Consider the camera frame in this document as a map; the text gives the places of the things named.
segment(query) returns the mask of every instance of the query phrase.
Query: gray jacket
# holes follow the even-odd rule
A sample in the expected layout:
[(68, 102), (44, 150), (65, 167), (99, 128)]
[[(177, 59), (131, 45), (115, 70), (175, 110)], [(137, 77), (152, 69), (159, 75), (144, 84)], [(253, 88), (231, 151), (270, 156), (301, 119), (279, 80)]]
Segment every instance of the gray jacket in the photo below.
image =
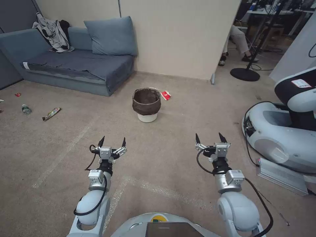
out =
[(46, 19), (40, 13), (37, 13), (36, 17), (38, 22), (34, 22), (32, 28), (37, 28), (56, 52), (61, 53), (74, 50), (73, 47), (69, 46), (67, 37), (60, 27), (58, 20), (52, 21)]

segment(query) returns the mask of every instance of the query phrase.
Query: white label sticker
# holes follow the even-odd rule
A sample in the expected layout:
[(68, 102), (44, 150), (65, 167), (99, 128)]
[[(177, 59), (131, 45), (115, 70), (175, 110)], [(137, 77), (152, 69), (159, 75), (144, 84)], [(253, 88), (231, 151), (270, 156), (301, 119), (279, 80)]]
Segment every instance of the white label sticker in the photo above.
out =
[(23, 62), (23, 66), (25, 67), (25, 69), (30, 69), (26, 62)]
[(308, 84), (306, 81), (304, 81), (303, 79), (297, 79), (292, 81), (292, 83), (297, 86), (298, 88), (308, 88), (308, 87), (312, 87), (310, 84)]

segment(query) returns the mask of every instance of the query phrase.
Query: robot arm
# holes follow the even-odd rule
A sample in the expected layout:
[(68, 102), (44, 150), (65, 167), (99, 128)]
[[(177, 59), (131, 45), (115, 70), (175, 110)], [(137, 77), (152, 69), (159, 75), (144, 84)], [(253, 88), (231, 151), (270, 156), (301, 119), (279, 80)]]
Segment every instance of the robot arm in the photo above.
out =
[[(75, 219), (67, 237), (100, 237), (102, 236), (106, 216), (110, 209), (110, 197), (107, 193), (111, 187), (112, 165), (115, 159), (126, 153), (125, 138), (122, 147), (115, 150), (109, 146), (102, 146), (104, 137), (97, 147), (91, 148), (93, 154), (100, 156), (99, 168), (90, 170), (89, 192), (84, 195), (74, 210)], [(83, 230), (82, 225), (94, 226), (90, 230)]]
[(214, 146), (204, 146), (196, 134), (195, 148), (199, 151), (204, 150), (203, 154), (209, 157), (209, 161), (214, 167), (214, 170), (209, 172), (215, 174), (218, 192), (221, 194), (217, 201), (217, 206), (219, 214), (225, 222), (227, 233), (230, 237), (241, 237), (237, 231), (251, 231), (251, 236), (265, 237), (265, 233), (271, 227), (269, 225), (265, 231), (263, 230), (256, 205), (246, 196), (239, 193), (241, 191), (241, 183), (246, 178), (241, 170), (232, 170), (228, 166), (226, 154), (230, 144), (227, 143), (221, 134), (219, 135), (221, 138), (220, 143), (215, 143)]

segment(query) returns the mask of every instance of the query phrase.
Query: black shoe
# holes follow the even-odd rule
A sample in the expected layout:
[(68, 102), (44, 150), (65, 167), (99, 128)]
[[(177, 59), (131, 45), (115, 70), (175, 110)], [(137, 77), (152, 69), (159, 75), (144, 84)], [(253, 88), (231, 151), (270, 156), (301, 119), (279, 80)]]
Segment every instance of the black shoe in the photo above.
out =
[[(241, 60), (244, 62), (250, 62), (251, 58), (252, 58), (252, 55), (250, 55), (250, 56), (245, 55)], [(255, 58), (253, 63), (257, 63), (257, 62), (259, 62), (259, 59)]]
[(226, 61), (226, 56), (221, 56), (220, 61), (218, 62), (218, 66), (224, 66)]

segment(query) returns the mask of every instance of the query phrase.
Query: person's leg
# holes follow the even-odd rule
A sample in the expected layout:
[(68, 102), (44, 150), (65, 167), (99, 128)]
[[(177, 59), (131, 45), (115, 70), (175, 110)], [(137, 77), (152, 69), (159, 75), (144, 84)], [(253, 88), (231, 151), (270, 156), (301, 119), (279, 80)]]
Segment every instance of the person's leg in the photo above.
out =
[(229, 38), (229, 34), (227, 36), (227, 39), (226, 39), (226, 42), (225, 42), (225, 45), (224, 45), (224, 49), (223, 49), (223, 53), (222, 53), (221, 59), (218, 62), (218, 66), (224, 66), (225, 65), (226, 53), (228, 51), (228, 38)]
[(248, 48), (248, 44), (246, 41), (246, 36), (245, 34), (238, 29), (237, 26), (232, 26), (230, 30), (230, 36), (234, 43), (236, 44), (237, 50), (239, 51), (240, 54), (244, 54), (243, 61), (250, 61), (251, 58), (251, 53)]

